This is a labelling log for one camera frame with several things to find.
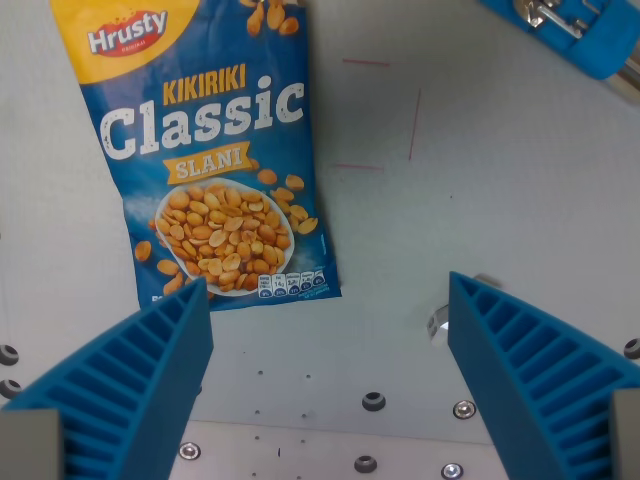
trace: white surface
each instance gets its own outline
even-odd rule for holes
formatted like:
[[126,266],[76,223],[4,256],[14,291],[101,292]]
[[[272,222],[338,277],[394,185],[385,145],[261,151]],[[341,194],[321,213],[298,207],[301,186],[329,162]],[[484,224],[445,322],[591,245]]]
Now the white surface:
[[[640,336],[638,110],[472,2],[309,14],[344,297],[216,314],[193,418],[489,442],[478,416],[453,418],[468,391],[426,334],[448,271],[488,273],[618,351]],[[1,4],[0,65],[4,323],[26,385],[137,301],[120,199],[44,0]],[[372,390],[378,414],[360,406]]]
[[[448,463],[462,465],[462,480],[507,480],[487,445],[212,422],[189,422],[183,441],[198,444],[202,454],[194,461],[176,458],[172,480],[442,480]],[[363,455],[378,462],[364,476],[353,468]]]

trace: metal bracket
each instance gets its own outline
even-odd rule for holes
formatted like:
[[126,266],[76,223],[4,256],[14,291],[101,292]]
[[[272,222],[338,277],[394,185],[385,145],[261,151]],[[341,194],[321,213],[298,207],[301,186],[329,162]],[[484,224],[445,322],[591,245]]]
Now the metal bracket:
[[587,31],[588,25],[579,18],[572,24],[558,15],[554,8],[560,3],[559,0],[545,0],[544,2],[538,0],[513,0],[513,8],[533,28],[538,28],[548,20],[576,40],[580,40]]

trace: hole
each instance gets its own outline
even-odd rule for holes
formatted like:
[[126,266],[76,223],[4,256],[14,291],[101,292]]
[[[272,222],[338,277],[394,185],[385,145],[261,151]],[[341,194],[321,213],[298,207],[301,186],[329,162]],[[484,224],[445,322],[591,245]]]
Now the hole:
[[0,382],[0,396],[12,400],[22,392],[22,387],[15,380],[3,380]]
[[10,345],[0,345],[0,365],[11,367],[18,363],[18,351]]
[[362,398],[362,408],[368,412],[379,412],[387,405],[387,399],[379,392],[369,392]]
[[372,473],[378,468],[378,462],[370,455],[363,455],[354,462],[353,468],[358,473]]
[[624,356],[631,359],[637,360],[640,358],[640,339],[634,338],[633,340],[627,342],[624,346]]

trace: bolt head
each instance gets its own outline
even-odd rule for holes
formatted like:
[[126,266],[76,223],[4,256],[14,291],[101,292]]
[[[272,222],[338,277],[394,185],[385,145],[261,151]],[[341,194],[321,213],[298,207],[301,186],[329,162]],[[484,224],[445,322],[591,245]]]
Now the bolt head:
[[462,478],[464,470],[462,469],[462,465],[457,463],[448,463],[442,467],[442,471],[440,473],[442,478],[446,478],[447,480],[457,480],[458,478]]
[[453,407],[453,414],[460,420],[466,420],[476,414],[476,405],[469,400],[462,400]]
[[200,456],[200,447],[192,442],[180,445],[180,457],[185,460],[196,460]]

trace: peanut bag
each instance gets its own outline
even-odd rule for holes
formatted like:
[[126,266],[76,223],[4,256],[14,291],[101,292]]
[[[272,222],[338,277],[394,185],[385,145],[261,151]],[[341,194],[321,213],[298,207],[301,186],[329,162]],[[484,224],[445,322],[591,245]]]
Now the peanut bag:
[[212,310],[340,296],[314,203],[305,9],[51,6],[122,196],[141,306],[199,277]]

